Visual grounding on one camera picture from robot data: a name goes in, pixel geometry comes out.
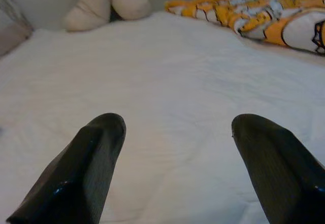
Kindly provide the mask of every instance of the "pillow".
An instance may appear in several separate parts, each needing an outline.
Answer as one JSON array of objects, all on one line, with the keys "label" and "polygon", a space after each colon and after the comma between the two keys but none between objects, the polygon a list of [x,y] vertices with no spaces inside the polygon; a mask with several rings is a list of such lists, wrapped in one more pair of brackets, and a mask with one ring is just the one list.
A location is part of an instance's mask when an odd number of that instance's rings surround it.
[{"label": "pillow", "polygon": [[0,56],[24,42],[32,31],[13,0],[0,0]]}]

